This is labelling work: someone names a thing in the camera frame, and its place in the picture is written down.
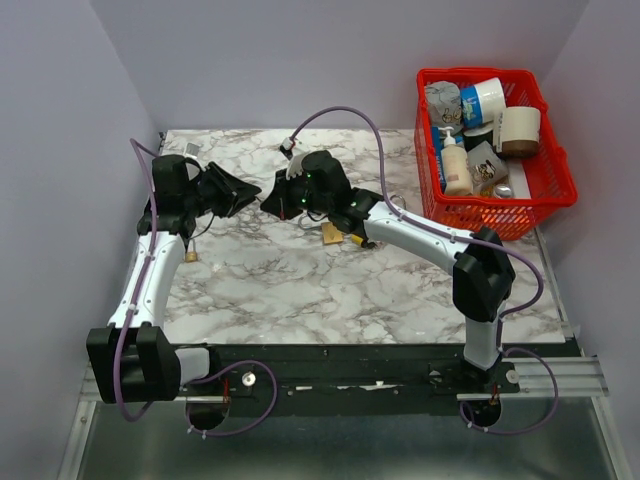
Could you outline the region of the blue white paper cup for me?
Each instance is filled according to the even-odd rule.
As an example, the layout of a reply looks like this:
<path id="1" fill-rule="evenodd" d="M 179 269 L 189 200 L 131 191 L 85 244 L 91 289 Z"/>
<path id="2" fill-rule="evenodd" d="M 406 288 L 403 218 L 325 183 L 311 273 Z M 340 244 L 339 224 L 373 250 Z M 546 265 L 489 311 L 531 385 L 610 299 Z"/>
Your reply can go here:
<path id="1" fill-rule="evenodd" d="M 463 88 L 460 98 L 466 128 L 493 122 L 506 109 L 504 90 L 497 77 Z"/>

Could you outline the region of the large brass padlock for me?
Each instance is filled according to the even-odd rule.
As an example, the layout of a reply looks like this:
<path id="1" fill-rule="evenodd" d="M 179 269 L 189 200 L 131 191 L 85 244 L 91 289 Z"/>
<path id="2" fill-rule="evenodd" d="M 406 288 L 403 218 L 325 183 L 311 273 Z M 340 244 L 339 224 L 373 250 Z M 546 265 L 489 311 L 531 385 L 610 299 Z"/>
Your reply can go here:
<path id="1" fill-rule="evenodd" d="M 324 245 L 336 245 L 344 241 L 344 234 L 340 232 L 331 222 L 322 222 L 318 225 L 300 224 L 299 227 L 303 231 L 319 233 Z"/>

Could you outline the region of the printed grey cup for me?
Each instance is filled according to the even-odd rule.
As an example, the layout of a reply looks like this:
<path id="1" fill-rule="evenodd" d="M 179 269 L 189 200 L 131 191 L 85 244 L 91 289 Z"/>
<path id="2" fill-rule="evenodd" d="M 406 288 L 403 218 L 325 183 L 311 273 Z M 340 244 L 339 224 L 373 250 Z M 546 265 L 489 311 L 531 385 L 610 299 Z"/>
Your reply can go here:
<path id="1" fill-rule="evenodd" d="M 479 195 L 508 175 L 506 162 L 497 156 L 492 145 L 487 141 L 468 151 L 467 160 L 475 195 Z"/>

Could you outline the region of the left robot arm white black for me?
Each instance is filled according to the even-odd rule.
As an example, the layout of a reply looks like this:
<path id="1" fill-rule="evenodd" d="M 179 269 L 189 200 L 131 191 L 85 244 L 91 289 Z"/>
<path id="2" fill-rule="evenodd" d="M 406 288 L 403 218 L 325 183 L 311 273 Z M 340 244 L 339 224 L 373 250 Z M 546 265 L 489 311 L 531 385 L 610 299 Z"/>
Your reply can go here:
<path id="1" fill-rule="evenodd" d="M 86 340 L 108 404 L 169 401 L 186 384 L 201 395 L 220 387 L 222 372 L 208 348 L 180 348 L 167 339 L 166 305 L 198 218 L 230 218 L 261 192 L 214 162 L 201 167 L 182 155 L 158 156 L 143 169 L 151 194 L 137 224 L 131 276 L 107 325 Z"/>

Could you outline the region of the aluminium rail frame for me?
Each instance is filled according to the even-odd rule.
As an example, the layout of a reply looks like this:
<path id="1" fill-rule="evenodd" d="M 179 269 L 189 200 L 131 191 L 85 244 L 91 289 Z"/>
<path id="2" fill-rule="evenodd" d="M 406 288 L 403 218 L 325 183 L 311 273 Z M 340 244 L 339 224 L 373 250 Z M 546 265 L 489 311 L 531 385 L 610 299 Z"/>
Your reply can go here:
<path id="1" fill-rule="evenodd" d="M 498 424 L 450 416 L 231 417 L 209 438 L 182 402 L 138 423 L 103 404 L 87 378 L 62 479 L 628 479 L 629 464 L 594 357 L 514 358 L 516 393 L 491 398 Z"/>

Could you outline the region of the yellow black padlock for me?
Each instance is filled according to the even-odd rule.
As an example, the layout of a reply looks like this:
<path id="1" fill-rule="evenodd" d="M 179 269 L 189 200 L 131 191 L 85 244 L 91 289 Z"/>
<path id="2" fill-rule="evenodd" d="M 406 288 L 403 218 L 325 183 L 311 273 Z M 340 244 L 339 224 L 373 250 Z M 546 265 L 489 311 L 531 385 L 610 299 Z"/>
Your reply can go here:
<path id="1" fill-rule="evenodd" d="M 358 247 L 366 250 L 376 249 L 378 245 L 367 238 L 360 237 L 358 235 L 352 234 L 350 236 L 351 241 L 356 244 Z"/>

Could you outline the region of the lotion pump bottle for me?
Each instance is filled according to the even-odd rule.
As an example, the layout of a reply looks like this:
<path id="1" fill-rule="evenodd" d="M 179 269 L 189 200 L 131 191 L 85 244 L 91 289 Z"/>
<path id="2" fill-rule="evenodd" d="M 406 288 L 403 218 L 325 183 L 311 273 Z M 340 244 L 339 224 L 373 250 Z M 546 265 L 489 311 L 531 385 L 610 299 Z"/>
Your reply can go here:
<path id="1" fill-rule="evenodd" d="M 472 194 L 473 184 L 468 170 L 467 152 L 456 143 L 452 127 L 440 127 L 439 130 L 445 134 L 441 149 L 446 182 L 444 193 L 449 196 L 469 196 Z"/>

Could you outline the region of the red plastic basket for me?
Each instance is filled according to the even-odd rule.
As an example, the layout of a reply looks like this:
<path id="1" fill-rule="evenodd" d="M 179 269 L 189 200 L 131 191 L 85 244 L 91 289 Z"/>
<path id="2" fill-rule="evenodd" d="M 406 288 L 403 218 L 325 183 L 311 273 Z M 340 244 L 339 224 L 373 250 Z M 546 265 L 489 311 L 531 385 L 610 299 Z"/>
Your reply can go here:
<path id="1" fill-rule="evenodd" d="M 527 70 L 424 68 L 414 130 L 424 214 L 447 226 L 486 225 L 516 240 L 577 190 L 548 105 Z"/>

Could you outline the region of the round brass padlock with keys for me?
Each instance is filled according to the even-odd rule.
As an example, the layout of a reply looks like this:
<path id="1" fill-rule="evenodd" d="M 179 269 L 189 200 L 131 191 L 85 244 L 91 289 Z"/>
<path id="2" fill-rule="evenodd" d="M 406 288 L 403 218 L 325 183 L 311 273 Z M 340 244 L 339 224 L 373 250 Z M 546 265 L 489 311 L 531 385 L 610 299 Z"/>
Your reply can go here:
<path id="1" fill-rule="evenodd" d="M 388 204 L 390 204 L 391 209 L 395 209 L 397 211 L 404 211 L 407 209 L 407 203 L 405 198 L 399 194 L 393 194 L 388 198 Z"/>

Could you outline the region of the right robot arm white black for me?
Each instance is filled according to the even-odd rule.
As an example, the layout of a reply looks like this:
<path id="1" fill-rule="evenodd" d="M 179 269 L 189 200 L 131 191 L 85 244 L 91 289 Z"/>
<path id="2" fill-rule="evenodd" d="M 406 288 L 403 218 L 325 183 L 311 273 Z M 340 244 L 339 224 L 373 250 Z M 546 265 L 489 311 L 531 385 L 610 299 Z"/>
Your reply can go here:
<path id="1" fill-rule="evenodd" d="M 298 155 L 290 164 L 298 172 L 275 173 L 261 210 L 281 220 L 303 213 L 325 215 L 342 233 L 391 244 L 451 275 L 453 303 L 465 317 L 461 382 L 474 392 L 493 384 L 500 357 L 499 314 L 515 279 L 497 233 L 486 227 L 477 233 L 454 231 L 390 206 L 381 194 L 353 187 L 341 163 L 326 150 Z"/>

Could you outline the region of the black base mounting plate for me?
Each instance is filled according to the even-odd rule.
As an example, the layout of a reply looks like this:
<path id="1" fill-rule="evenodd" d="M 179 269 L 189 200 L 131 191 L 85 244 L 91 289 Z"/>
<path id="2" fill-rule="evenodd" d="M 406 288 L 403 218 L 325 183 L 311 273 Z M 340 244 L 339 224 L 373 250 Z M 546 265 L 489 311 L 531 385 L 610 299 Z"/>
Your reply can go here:
<path id="1" fill-rule="evenodd" d="M 178 400 L 226 406 L 236 417 L 452 415 L 458 399 L 518 392 L 503 360 L 480 373 L 460 344 L 218 344 L 211 346 L 222 379 L 180 389 Z"/>

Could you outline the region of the small brass long-shackle padlock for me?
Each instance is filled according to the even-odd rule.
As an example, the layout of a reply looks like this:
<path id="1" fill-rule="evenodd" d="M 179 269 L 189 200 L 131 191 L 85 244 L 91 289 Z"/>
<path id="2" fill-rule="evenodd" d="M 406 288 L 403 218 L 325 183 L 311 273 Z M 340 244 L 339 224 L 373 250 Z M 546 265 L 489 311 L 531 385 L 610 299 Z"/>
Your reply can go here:
<path id="1" fill-rule="evenodd" d="M 189 241 L 187 250 L 185 252 L 184 261 L 186 263 L 195 263 L 199 260 L 197 243 L 195 239 Z"/>

